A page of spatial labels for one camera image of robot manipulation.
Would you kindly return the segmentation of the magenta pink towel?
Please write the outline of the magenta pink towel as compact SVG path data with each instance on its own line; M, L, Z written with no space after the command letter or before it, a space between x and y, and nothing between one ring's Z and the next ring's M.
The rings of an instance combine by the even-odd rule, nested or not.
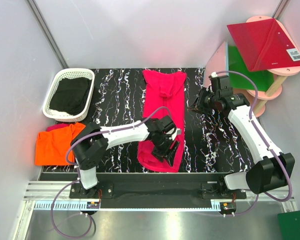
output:
M146 83L145 103L143 117L148 117L159 107L167 107L159 110L153 118L161 119L171 114L176 127L181 134L176 136L175 141L179 142L175 153L173 166L167 161L160 162L152 155L154 144L147 140L138 144L138 161L148 170L164 173L177 173L183 159L185 145L185 81L187 74L182 71L175 73L161 73L155 70L143 70L143 77Z

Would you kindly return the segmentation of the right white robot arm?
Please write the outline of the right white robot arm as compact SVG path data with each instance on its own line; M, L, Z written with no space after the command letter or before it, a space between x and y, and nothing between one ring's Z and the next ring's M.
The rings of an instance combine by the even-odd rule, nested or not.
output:
M200 89L189 110L202 115L219 111L228 118L246 143L254 166L249 171L229 173L218 182L217 192L229 198L236 190L266 194L272 190L288 187L285 198L272 199L280 202L292 197L291 175L295 158L283 151L270 139L254 115L256 101L250 103L242 93L234 93L230 83L230 71L213 72L208 78L210 85Z

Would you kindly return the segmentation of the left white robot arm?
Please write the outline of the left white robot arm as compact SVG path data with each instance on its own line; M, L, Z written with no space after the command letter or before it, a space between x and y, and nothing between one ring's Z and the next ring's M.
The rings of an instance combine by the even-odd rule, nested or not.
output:
M92 122L70 143L66 154L74 155L74 164L78 168L80 192L87 198L98 193L97 165L110 148L133 142L145 142L154 145L150 155L160 163L170 167L177 154L182 130L168 115L162 118L146 117L126 125L99 126Z

